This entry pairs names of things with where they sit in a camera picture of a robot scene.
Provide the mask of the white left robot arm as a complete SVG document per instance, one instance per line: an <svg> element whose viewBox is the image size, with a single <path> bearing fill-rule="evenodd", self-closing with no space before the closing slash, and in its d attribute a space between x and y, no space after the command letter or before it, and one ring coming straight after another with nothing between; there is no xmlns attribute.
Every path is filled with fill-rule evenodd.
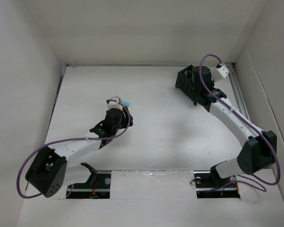
<svg viewBox="0 0 284 227"><path fill-rule="evenodd" d="M105 119L99 122L83 138L62 140L62 146L39 149L28 169L25 179L46 198L54 196L63 186L82 184L92 187L97 180L97 170L80 159L90 152L102 149L133 125L128 107L107 110Z"/></svg>

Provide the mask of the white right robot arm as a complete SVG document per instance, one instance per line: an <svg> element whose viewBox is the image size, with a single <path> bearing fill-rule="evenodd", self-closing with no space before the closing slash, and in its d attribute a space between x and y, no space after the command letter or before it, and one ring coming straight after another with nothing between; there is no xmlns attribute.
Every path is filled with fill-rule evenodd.
<svg viewBox="0 0 284 227"><path fill-rule="evenodd" d="M264 131L244 117L219 89L215 89L216 79L223 79L228 68L218 64L214 71L205 66L194 67L192 84L194 103L203 106L219 119L236 137L241 145L237 157L221 162L211 168L209 180L214 186L221 186L228 177L247 174L267 185L277 185L280 181L280 164L276 155L277 136L273 131ZM267 182L255 175L261 169L276 164L274 182Z"/></svg>

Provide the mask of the pastel blue highlighter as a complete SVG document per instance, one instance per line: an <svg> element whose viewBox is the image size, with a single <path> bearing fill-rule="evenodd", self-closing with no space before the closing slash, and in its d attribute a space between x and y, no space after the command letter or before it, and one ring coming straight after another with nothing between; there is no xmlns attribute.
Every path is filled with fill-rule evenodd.
<svg viewBox="0 0 284 227"><path fill-rule="evenodd" d="M127 101L122 101L122 104L123 104L124 106L130 106L130 103L127 102Z"/></svg>

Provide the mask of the black slotted organizer box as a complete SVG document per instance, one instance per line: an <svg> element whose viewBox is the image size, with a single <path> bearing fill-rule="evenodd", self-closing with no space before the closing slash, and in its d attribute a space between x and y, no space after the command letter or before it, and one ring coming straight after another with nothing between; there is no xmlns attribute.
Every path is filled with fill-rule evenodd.
<svg viewBox="0 0 284 227"><path fill-rule="evenodd" d="M179 88L194 105L201 104L203 97L201 95L203 85L199 76L199 67L189 65L177 74L175 87Z"/></svg>

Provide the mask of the aluminium rail right side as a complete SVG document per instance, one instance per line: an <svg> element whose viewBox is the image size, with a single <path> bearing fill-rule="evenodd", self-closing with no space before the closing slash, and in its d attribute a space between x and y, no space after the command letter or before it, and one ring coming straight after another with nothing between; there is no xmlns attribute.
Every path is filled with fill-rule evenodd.
<svg viewBox="0 0 284 227"><path fill-rule="evenodd" d="M230 71L228 77L236 100L237 109L241 112L241 114L244 117L246 117L249 121L251 121L242 91L240 89L239 81L236 76L234 64L226 63L226 66Z"/></svg>

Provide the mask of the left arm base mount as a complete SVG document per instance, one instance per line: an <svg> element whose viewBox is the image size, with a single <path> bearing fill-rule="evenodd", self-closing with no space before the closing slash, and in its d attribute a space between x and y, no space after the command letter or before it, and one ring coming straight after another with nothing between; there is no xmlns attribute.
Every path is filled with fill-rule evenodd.
<svg viewBox="0 0 284 227"><path fill-rule="evenodd" d="M88 178L83 183L68 186L67 199L109 199L112 171L96 170L88 163L81 163L88 170Z"/></svg>

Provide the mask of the aluminium rail back edge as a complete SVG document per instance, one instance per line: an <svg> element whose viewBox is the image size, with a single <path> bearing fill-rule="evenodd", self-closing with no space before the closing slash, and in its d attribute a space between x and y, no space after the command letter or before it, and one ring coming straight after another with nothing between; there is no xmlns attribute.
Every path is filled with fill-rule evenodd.
<svg viewBox="0 0 284 227"><path fill-rule="evenodd" d="M184 67L191 65L184 64L107 64L107 63L66 63L67 67Z"/></svg>

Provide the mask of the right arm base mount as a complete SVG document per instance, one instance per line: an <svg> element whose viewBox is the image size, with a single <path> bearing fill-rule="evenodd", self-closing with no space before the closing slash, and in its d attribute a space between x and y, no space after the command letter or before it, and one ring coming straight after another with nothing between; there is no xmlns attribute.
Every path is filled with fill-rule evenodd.
<svg viewBox="0 0 284 227"><path fill-rule="evenodd" d="M214 178L210 171L194 171L194 179L190 182L195 186L198 199L240 198L240 191L231 178Z"/></svg>

